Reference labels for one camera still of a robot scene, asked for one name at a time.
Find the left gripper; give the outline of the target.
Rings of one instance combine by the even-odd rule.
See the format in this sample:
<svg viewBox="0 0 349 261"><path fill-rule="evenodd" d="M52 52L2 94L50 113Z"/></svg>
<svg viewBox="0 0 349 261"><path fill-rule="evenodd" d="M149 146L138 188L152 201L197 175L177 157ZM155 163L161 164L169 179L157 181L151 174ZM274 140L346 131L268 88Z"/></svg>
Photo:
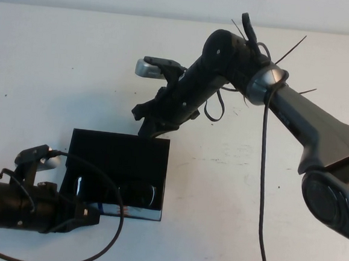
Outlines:
<svg viewBox="0 0 349 261"><path fill-rule="evenodd" d="M57 184L40 182L36 188L34 225L39 233L68 233L78 225L97 225L100 212L97 208L57 191Z"/></svg>

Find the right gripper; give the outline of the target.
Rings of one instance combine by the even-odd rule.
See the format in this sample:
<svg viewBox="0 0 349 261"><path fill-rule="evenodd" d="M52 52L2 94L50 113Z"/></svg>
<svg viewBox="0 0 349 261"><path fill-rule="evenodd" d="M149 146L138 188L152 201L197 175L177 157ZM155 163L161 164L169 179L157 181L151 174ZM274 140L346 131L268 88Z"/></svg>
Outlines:
<svg viewBox="0 0 349 261"><path fill-rule="evenodd" d="M210 79L210 75L200 74L170 76L153 100L133 107L135 121L144 119L138 136L153 139L196 118L199 107L209 99Z"/></svg>

